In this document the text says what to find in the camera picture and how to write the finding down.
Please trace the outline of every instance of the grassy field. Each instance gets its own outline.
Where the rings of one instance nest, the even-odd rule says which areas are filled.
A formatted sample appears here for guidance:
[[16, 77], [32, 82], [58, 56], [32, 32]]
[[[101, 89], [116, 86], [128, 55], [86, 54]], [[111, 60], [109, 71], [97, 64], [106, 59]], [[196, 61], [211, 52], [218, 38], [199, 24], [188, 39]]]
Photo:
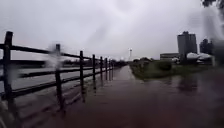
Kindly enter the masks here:
[[195, 73], [211, 68], [211, 66], [206, 65], [172, 65], [172, 69], [169, 71], [160, 70], [156, 67], [155, 62], [151, 62], [148, 65], [141, 67], [139, 64], [130, 64], [132, 73], [135, 77], [141, 80], [148, 80], [152, 78], [163, 78], [174, 75], [187, 75], [190, 73]]

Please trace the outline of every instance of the building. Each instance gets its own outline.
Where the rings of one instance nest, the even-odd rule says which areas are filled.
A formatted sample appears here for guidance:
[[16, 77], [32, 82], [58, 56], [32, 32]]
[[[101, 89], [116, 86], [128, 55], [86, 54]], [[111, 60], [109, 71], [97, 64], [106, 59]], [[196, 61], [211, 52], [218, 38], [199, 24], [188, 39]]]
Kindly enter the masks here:
[[211, 39], [211, 41], [214, 65], [224, 65], [224, 40]]
[[173, 58], [179, 58], [179, 53], [162, 53], [160, 54], [160, 60], [172, 60]]
[[187, 31], [183, 34], [177, 36], [178, 40], [178, 51], [180, 59], [183, 60], [186, 58], [187, 54], [197, 53], [197, 44], [196, 44], [196, 35], [189, 34]]
[[200, 52], [212, 55], [212, 43], [209, 43], [207, 39], [204, 39], [200, 43]]

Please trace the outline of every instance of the overcast sky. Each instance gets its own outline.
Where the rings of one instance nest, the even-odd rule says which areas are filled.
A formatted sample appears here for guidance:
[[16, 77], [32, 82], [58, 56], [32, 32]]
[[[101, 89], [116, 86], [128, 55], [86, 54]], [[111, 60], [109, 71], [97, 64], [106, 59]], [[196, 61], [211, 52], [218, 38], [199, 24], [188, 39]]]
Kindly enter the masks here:
[[[200, 0], [0, 0], [0, 41], [46, 49], [61, 43], [68, 53], [112, 58], [159, 58], [177, 52], [177, 34], [206, 37]], [[18, 59], [41, 58], [14, 54]]]

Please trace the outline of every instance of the dark wooden fence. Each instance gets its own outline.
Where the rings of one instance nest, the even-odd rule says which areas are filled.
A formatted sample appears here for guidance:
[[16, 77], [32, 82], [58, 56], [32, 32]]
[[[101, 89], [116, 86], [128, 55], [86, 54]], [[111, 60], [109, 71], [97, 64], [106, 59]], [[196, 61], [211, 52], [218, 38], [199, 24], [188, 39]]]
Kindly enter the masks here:
[[[23, 51], [23, 52], [31, 52], [31, 53], [40, 53], [40, 54], [50, 54], [51, 51], [47, 50], [41, 50], [41, 49], [35, 49], [35, 48], [28, 48], [28, 47], [22, 47], [22, 46], [15, 46], [12, 45], [12, 32], [6, 32], [5, 36], [5, 42], [4, 44], [0, 44], [0, 49], [3, 50], [3, 75], [0, 76], [0, 81], [4, 82], [4, 92], [1, 94], [1, 97], [3, 100], [13, 100], [14, 98], [24, 96], [27, 94], [35, 93], [50, 87], [56, 87], [57, 92], [57, 98], [58, 103], [60, 106], [60, 109], [64, 109], [64, 99], [62, 95], [62, 85], [67, 82], [76, 81], [79, 80], [80, 84], [77, 86], [81, 86], [81, 93], [86, 93], [85, 87], [84, 87], [84, 79], [87, 77], [92, 77], [94, 89], [96, 89], [96, 75], [100, 74], [100, 78], [103, 79], [103, 73], [105, 72], [105, 77], [108, 79], [108, 71], [111, 76], [113, 74], [113, 63], [112, 61], [108, 60], [107, 58], [103, 59], [103, 57], [100, 57], [97, 59], [95, 55], [92, 57], [86, 57], [83, 56], [83, 51], [80, 51], [80, 55], [72, 55], [68, 53], [62, 53], [60, 52], [60, 45], [56, 45], [56, 49], [60, 52], [60, 56], [64, 57], [71, 57], [71, 58], [77, 58], [79, 59], [79, 68], [78, 69], [64, 69], [60, 70], [60, 68], [56, 68], [55, 71], [43, 71], [43, 72], [32, 72], [32, 73], [21, 73], [19, 74], [19, 78], [27, 78], [27, 77], [37, 77], [37, 76], [44, 76], [44, 75], [55, 75], [55, 81], [44, 83], [44, 84], [38, 84], [35, 86], [30, 86], [26, 88], [20, 88], [20, 89], [12, 89], [11, 81], [10, 81], [10, 66], [13, 61], [11, 60], [11, 51]], [[84, 60], [91, 59], [92, 60], [92, 67], [84, 67]], [[92, 70], [92, 73], [84, 74], [84, 70]], [[60, 77], [60, 73], [68, 73], [68, 72], [80, 72], [79, 76], [74, 76], [71, 78], [62, 79]]]

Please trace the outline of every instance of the high-rise building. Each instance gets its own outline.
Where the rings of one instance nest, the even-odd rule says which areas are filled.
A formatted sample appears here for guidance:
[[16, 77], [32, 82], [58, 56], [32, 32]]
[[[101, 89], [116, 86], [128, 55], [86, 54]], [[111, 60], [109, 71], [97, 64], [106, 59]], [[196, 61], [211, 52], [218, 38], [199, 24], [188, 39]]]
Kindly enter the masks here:
[[209, 43], [207, 39], [204, 39], [200, 43], [200, 52], [212, 55], [212, 43]]
[[183, 32], [183, 34], [177, 36], [178, 40], [178, 49], [180, 59], [185, 59], [187, 54], [197, 53], [197, 44], [196, 44], [196, 35], [189, 34], [187, 31]]

